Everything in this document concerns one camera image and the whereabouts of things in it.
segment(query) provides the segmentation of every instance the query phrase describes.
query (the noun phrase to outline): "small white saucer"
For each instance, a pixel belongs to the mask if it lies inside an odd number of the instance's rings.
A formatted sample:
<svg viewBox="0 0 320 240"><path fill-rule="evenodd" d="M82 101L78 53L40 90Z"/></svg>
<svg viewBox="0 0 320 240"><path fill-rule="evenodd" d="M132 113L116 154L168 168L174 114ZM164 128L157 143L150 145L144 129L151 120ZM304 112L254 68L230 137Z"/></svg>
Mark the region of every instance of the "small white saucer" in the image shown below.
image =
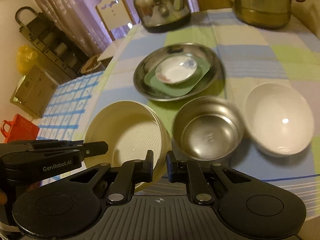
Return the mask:
<svg viewBox="0 0 320 240"><path fill-rule="evenodd" d="M156 78L162 83L179 84L189 79L197 69L197 62L186 55L173 56L156 68Z"/></svg>

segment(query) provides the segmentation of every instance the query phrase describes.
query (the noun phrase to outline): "stainless steel bowl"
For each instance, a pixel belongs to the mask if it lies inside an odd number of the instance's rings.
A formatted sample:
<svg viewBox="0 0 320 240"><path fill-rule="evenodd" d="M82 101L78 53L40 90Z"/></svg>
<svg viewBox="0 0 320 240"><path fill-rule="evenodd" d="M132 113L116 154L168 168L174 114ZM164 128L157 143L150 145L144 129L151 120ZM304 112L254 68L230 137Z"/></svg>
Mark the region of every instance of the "stainless steel bowl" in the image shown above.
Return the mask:
<svg viewBox="0 0 320 240"><path fill-rule="evenodd" d="M211 67L204 77L195 85L195 87L186 95L181 97L171 97L158 90L155 90L144 83L145 75L154 67L157 67L166 57L172 54L187 53L195 57L206 59ZM191 97L210 86L213 81L221 76L221 62L216 54L207 46L197 43L177 43L166 46L149 54L145 57L133 75L133 83L139 93L154 101L174 101Z"/></svg>
<svg viewBox="0 0 320 240"><path fill-rule="evenodd" d="M244 123L235 105L205 96L186 103L173 120L173 138L187 157L211 161L225 157L241 142Z"/></svg>

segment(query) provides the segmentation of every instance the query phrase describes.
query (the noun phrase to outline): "wall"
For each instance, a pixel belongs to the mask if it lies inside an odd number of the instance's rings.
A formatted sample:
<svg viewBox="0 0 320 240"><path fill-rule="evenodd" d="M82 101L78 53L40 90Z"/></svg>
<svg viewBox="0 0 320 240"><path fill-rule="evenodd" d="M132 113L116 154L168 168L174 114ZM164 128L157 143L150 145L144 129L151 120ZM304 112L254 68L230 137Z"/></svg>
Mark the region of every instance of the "wall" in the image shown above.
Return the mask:
<svg viewBox="0 0 320 240"><path fill-rule="evenodd" d="M19 107L9 102L22 75L16 65L18 47L29 41L19 32L19 24L15 21L16 11L23 6L30 6L39 11L34 0L0 0L0 122L12 120L15 114L31 120L31 117ZM30 22L34 16L29 12L21 13L24 23ZM0 143L4 137L0 134Z"/></svg>

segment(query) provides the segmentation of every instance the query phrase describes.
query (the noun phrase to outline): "cream ribbed bowl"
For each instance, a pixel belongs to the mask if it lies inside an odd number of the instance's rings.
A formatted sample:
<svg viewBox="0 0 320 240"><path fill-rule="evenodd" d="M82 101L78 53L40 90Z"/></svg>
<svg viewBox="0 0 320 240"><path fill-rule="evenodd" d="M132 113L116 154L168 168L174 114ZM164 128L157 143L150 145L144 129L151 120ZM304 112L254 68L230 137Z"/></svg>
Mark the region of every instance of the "cream ribbed bowl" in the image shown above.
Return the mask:
<svg viewBox="0 0 320 240"><path fill-rule="evenodd" d="M168 132L156 113L148 106L134 101L115 102L95 116L84 142L95 141L105 141L109 149L104 155L85 158L87 168L103 162L118 167L129 160L144 160L147 151L152 150L153 182L163 175L166 153L171 149ZM137 184L135 191L147 185Z"/></svg>

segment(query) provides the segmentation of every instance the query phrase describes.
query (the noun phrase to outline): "green rectangular dish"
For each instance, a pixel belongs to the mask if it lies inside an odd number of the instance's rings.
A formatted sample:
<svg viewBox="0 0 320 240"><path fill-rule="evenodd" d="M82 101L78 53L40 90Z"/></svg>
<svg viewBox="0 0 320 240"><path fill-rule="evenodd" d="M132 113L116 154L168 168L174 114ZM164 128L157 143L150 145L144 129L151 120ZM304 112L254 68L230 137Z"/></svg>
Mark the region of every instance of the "green rectangular dish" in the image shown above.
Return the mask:
<svg viewBox="0 0 320 240"><path fill-rule="evenodd" d="M153 89L156 89L171 97L181 97L183 95L186 95L194 88L194 86L203 78L203 76L210 69L210 64L205 59L199 57L194 57L194 59L196 60L198 65L197 70L191 78L189 78L183 83L174 85L162 83L156 78L155 75L157 66L151 69L147 75L145 75L144 83L147 86L152 87Z"/></svg>

